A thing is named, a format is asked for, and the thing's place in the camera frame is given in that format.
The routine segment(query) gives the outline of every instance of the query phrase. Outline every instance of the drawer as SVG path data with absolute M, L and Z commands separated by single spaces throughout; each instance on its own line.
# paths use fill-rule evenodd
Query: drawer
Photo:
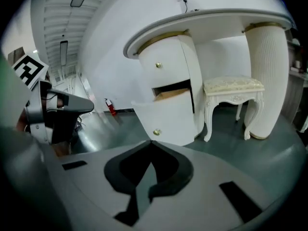
M 175 145 L 194 141 L 192 99 L 188 89 L 169 91 L 152 103 L 131 103 L 151 140 Z
M 167 86 L 190 78 L 184 51 L 178 36 L 165 38 L 139 55 L 151 88 Z

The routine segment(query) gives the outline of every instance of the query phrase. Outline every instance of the shiny floor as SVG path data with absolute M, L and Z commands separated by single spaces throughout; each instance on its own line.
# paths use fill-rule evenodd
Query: shiny floor
M 204 142 L 206 126 L 187 148 L 221 158 L 258 181 L 273 199 L 286 196 L 299 178 L 306 160 L 306 149 L 293 127 L 280 116 L 271 135 L 265 140 L 244 140 L 243 107 L 241 119 L 235 122 L 236 107 L 216 108 L 213 133 Z M 79 140 L 73 153 L 109 150 L 148 140 L 134 113 L 85 114 Z

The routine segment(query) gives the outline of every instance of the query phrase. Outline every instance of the white upholstered stool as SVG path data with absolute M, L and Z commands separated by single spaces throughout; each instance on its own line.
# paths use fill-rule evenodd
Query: white upholstered stool
M 258 121 L 264 108 L 263 91 L 264 86 L 256 79 L 246 76 L 240 77 L 218 77 L 206 80 L 203 83 L 205 92 L 205 123 L 207 135 L 205 141 L 209 141 L 212 135 L 212 114 L 214 108 L 222 102 L 238 105 L 236 120 L 240 119 L 240 112 L 244 102 L 254 100 L 256 108 L 254 114 L 247 124 L 244 138 L 250 138 L 250 129 Z

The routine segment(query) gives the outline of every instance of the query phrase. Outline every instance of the fire extinguisher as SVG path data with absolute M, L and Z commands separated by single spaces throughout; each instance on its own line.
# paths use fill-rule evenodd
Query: fire extinguisher
M 110 113 L 112 114 L 112 116 L 115 116 L 116 111 L 115 111 L 115 108 L 114 108 L 113 104 L 111 103 L 111 101 L 109 99 L 105 98 L 105 103 L 108 106 L 108 109 L 110 110 Z

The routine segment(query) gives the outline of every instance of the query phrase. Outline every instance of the fluted white column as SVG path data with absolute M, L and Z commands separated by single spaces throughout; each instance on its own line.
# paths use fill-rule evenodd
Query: fluted white column
M 280 114 L 289 75 L 288 46 L 284 30 L 276 26 L 246 29 L 246 38 L 251 61 L 251 77 L 262 82 L 265 87 L 265 106 L 260 119 L 250 130 L 258 139 L 268 137 Z M 244 123 L 249 124 L 255 111 L 255 104 L 249 101 Z

